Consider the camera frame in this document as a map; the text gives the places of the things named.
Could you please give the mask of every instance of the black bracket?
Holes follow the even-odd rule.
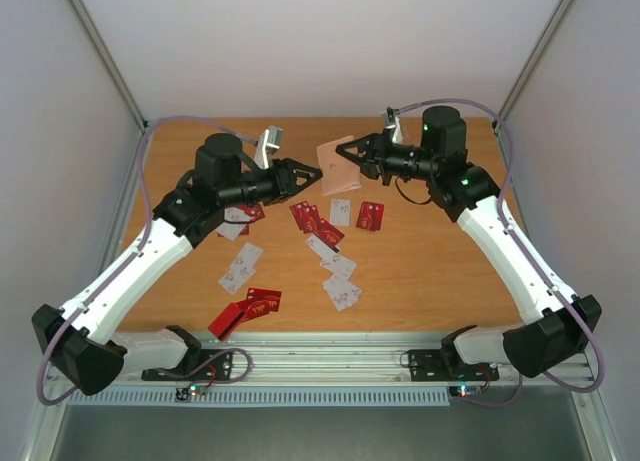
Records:
[[[409,357],[408,368],[411,373],[411,381],[453,381],[464,382],[486,381],[487,376],[478,368],[481,366],[491,381],[500,379],[497,368],[492,368],[489,363],[463,364],[457,366],[453,372],[442,360],[439,349],[412,349],[407,351]]]
[[[204,363],[214,354],[223,351],[222,349],[201,349],[198,353],[198,360],[196,366]],[[218,356],[211,363],[211,366],[216,370],[216,381],[228,381],[231,375],[231,368],[233,367],[233,353],[223,354]],[[180,367],[175,369],[168,369],[168,372],[177,376],[183,376],[184,372]],[[211,379],[211,370],[207,367],[202,368],[193,376],[189,376],[182,379],[176,379],[170,376],[166,376],[163,373],[156,371],[155,369],[145,369],[142,371],[143,381],[169,381],[175,383],[176,381],[209,381]]]

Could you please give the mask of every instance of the wooden tabletop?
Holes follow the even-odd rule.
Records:
[[[316,146],[350,134],[360,137],[381,128],[379,118],[276,118],[220,120],[232,129],[257,138],[270,124],[284,130],[277,157],[290,157],[317,166]],[[487,119],[467,120],[469,160],[502,183],[504,166]],[[408,143],[419,143],[420,119],[405,118]],[[155,206],[193,167],[196,149],[214,129],[196,122],[160,128],[146,165],[146,179]],[[253,147],[245,145],[253,156]],[[416,200],[427,196],[423,182],[404,186]],[[289,206],[300,201],[317,204],[329,217],[332,197],[351,200],[351,226],[340,242],[341,254],[358,266],[351,282],[362,288],[358,303],[338,312],[323,281],[331,273],[304,243]],[[355,228],[360,203],[385,205],[379,232]],[[244,299],[249,286],[283,292],[281,308],[238,328],[243,331],[440,331],[478,324],[495,326],[519,320],[502,281],[474,242],[434,205],[416,206],[403,200],[392,186],[363,178],[362,188],[331,197],[316,183],[286,203],[265,208],[266,218],[251,226],[248,236],[234,242],[210,235],[173,266],[136,304],[120,326],[122,331],[158,330],[179,324],[204,331],[230,302]],[[136,200],[127,231],[127,245],[141,230],[144,213]],[[264,250],[257,273],[236,295],[218,280],[227,272],[245,242]]]

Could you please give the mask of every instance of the cable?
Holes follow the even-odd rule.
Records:
[[[256,221],[257,219],[251,219],[249,221],[227,221],[226,219],[224,220],[224,222],[227,224],[253,224]]]
[[[168,371],[168,370],[162,369],[162,368],[156,368],[156,371],[159,372],[159,373],[164,374],[168,378],[184,379],[184,378],[188,378],[190,376],[193,376],[194,374],[196,374],[201,369],[206,368],[209,364],[213,363],[213,361],[216,360],[217,358],[219,358],[220,356],[224,356],[224,355],[229,354],[229,353],[238,353],[238,354],[241,354],[242,356],[244,356],[244,358],[247,360],[247,368],[244,370],[244,372],[242,374],[240,374],[239,376],[236,376],[233,379],[229,379],[229,380],[226,380],[226,381],[218,380],[218,381],[214,381],[213,384],[239,383],[240,381],[244,380],[247,376],[249,376],[249,373],[251,372],[251,369],[253,368],[253,359],[251,358],[251,355],[247,351],[242,349],[242,348],[229,348],[229,349],[223,349],[222,351],[218,351],[216,354],[214,354],[213,356],[210,356],[206,361],[204,361],[202,364],[200,364],[200,366],[195,368],[193,371],[191,371],[186,376],[182,376],[180,374],[174,374],[171,371]]]
[[[486,380],[485,383],[484,383],[484,386],[480,390],[481,393],[484,393],[491,386],[491,375],[489,374],[489,371],[487,371],[487,369],[484,366],[482,366],[481,364],[477,364],[476,368],[478,369],[478,371],[480,371],[482,374],[484,374],[484,377],[485,377],[485,380]]]
[[[232,131],[231,129],[223,126],[221,124],[216,123],[215,121],[210,120],[209,118],[201,118],[198,116],[171,116],[168,118],[161,118],[152,126],[149,126],[140,140],[140,144],[138,145],[138,149],[136,152],[136,168],[138,171],[138,182],[140,183],[140,192],[142,193],[142,199],[144,201],[145,208],[145,225],[144,231],[142,233],[142,238],[140,243],[138,243],[137,250],[142,250],[142,248],[146,245],[149,236],[151,235],[151,223],[153,218],[153,212],[151,208],[151,198],[149,197],[149,190],[147,188],[147,184],[144,179],[144,153],[146,151],[147,144],[149,144],[149,138],[151,134],[158,129],[160,126],[165,124],[173,123],[175,121],[199,121],[201,123],[212,126],[220,131],[223,131],[228,134],[233,134],[234,136],[239,137],[241,140],[256,146],[258,142],[255,139],[239,135]],[[42,360],[40,361],[40,366],[38,367],[38,374],[36,377],[36,396],[38,397],[38,401],[40,401],[45,406],[54,406],[61,401],[64,401],[69,396],[71,396],[77,388],[71,388],[68,391],[64,392],[62,395],[57,397],[56,399],[48,399],[44,393],[44,383],[45,378],[47,376],[47,372],[49,371],[49,361],[51,360],[51,355],[55,350],[60,338],[65,333],[65,331],[73,324],[73,322],[78,319],[78,316],[84,312],[84,310],[102,293],[107,286],[109,286],[114,279],[116,279],[126,268],[129,266],[134,259],[138,256],[136,251],[132,252],[125,260],[120,264],[107,278],[92,292],[87,296],[83,307],[76,309],[69,318],[62,323],[62,325],[55,332],[51,341],[47,345],[45,349]]]
[[[400,196],[402,196],[402,199],[409,201],[411,204],[417,204],[418,206],[425,206],[427,204],[429,204],[431,202],[431,198],[427,199],[426,201],[422,201],[422,202],[418,202],[418,201],[414,201],[413,199],[411,199],[409,196],[407,196],[401,189],[400,189],[400,185],[398,184],[398,180],[400,178],[396,176],[396,189],[398,190],[398,193],[400,194]]]
[[[480,401],[479,399],[472,399],[467,397],[463,398],[461,396],[455,396],[453,397],[453,399],[459,399],[460,401],[464,401],[465,403],[471,403],[477,406],[483,406],[485,408],[504,408],[506,406],[509,406],[510,404],[513,404],[520,397],[520,394],[522,393],[523,383],[524,376],[518,373],[518,387],[509,399],[507,399],[506,401],[502,401],[501,403],[487,403],[486,401]]]
[[[602,384],[602,381],[604,381],[604,375],[605,375],[605,370],[606,370],[606,366],[605,366],[605,363],[604,363],[604,353],[602,352],[602,348],[600,347],[600,344],[598,343],[598,340],[596,339],[596,337],[593,334],[593,332],[591,331],[591,329],[589,329],[589,326],[587,326],[587,323],[584,322],[584,320],[580,317],[580,315],[575,310],[575,308],[573,306],[571,306],[571,302],[560,291],[555,291],[553,289],[554,288],[553,280],[549,276],[547,276],[547,273],[538,264],[538,261],[535,259],[533,254],[531,254],[531,252],[529,251],[527,246],[524,244],[524,242],[520,239],[520,237],[512,229],[512,227],[511,227],[511,225],[510,225],[509,221],[507,220],[507,217],[506,217],[506,215],[504,213],[505,197],[507,195],[507,191],[509,190],[509,187],[511,186],[511,182],[512,182],[511,178],[512,178],[512,175],[513,175],[514,159],[515,159],[515,155],[514,155],[515,143],[513,142],[514,136],[513,136],[513,133],[511,131],[511,128],[506,123],[504,118],[502,116],[500,116],[498,113],[496,113],[495,111],[493,111],[491,108],[488,108],[487,106],[485,106],[483,104],[477,103],[476,101],[471,101],[469,99],[463,99],[463,98],[432,99],[430,101],[423,101],[421,103],[410,104],[408,106],[404,106],[403,108],[398,109],[397,110],[397,114],[400,115],[402,113],[406,113],[407,111],[412,111],[414,109],[418,109],[418,108],[421,108],[421,107],[424,107],[424,106],[431,106],[431,105],[434,105],[434,104],[464,104],[464,105],[468,105],[468,106],[473,106],[474,108],[478,108],[481,111],[484,111],[489,116],[491,116],[493,119],[495,119],[498,122],[498,124],[502,127],[502,129],[504,130],[505,139],[507,141],[507,145],[509,146],[509,159],[507,161],[507,174],[506,174],[506,176],[504,178],[504,183],[502,184],[502,187],[500,188],[500,195],[498,196],[498,201],[496,203],[497,204],[496,208],[497,208],[497,211],[498,211],[498,216],[500,217],[500,222],[504,226],[505,230],[509,233],[509,235],[511,236],[513,241],[516,243],[516,245],[518,246],[518,248],[520,249],[520,251],[522,252],[524,257],[527,258],[527,261],[529,261],[531,266],[533,266],[533,268],[535,269],[536,273],[538,273],[538,275],[542,278],[542,280],[547,285],[549,290],[551,292],[553,292],[553,294],[558,299],[558,301],[560,301],[560,304],[562,304],[562,306],[567,310],[567,312],[575,320],[575,322],[578,324],[578,326],[580,326],[580,329],[582,329],[582,331],[584,332],[585,336],[587,337],[587,339],[591,343],[591,346],[593,347],[593,351],[594,351],[594,353],[596,355],[596,360],[597,360],[597,364],[598,364],[598,374],[596,375],[595,379],[593,380],[593,383],[591,383],[590,386],[587,386],[585,388],[581,388],[581,387],[578,387],[578,386],[573,386],[571,384],[565,383],[561,379],[559,379],[556,376],[554,376],[553,374],[551,374],[549,371],[545,371],[544,375],[547,378],[549,378],[550,380],[554,381],[559,386],[562,386],[563,388],[566,388],[566,389],[568,389],[570,391],[573,391],[573,392],[576,392],[576,393],[591,393],[591,392],[595,391],[596,389],[598,389],[600,387],[600,385]]]

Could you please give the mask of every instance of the black cable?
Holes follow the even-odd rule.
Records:
[[[257,219],[252,219],[250,221],[227,221],[226,219],[224,220],[224,222],[227,224],[253,224],[256,221]]]
[[[407,357],[408,357],[408,356],[409,356],[409,351],[405,351],[404,353],[402,353],[402,354],[400,355],[400,358],[398,359],[398,361],[400,362],[400,366],[402,366],[403,368],[410,369],[410,368],[411,368],[411,366],[410,366],[409,364],[402,364],[402,356],[404,356],[405,354],[406,354],[406,355],[407,355]]]
[[[418,202],[418,201],[415,201],[415,200],[411,199],[409,196],[404,194],[402,192],[402,190],[400,189],[400,185],[398,184],[398,179],[400,179],[400,178],[396,177],[396,181],[395,181],[396,189],[398,190],[398,193],[400,193],[400,196],[402,196],[402,199],[404,199],[405,201],[409,201],[411,204],[417,204],[418,206],[424,206],[426,204],[429,204],[432,201],[431,198],[427,199],[426,201],[422,201],[422,202]]]

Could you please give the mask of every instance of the white wall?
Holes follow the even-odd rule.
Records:
[[[515,178],[534,242],[603,307],[601,389],[640,459],[640,0],[578,0],[518,102]]]
[[[40,359],[31,315],[95,275],[136,139],[65,0],[0,0],[0,457],[17,459]]]
[[[84,1],[147,118],[498,109],[557,2]]]

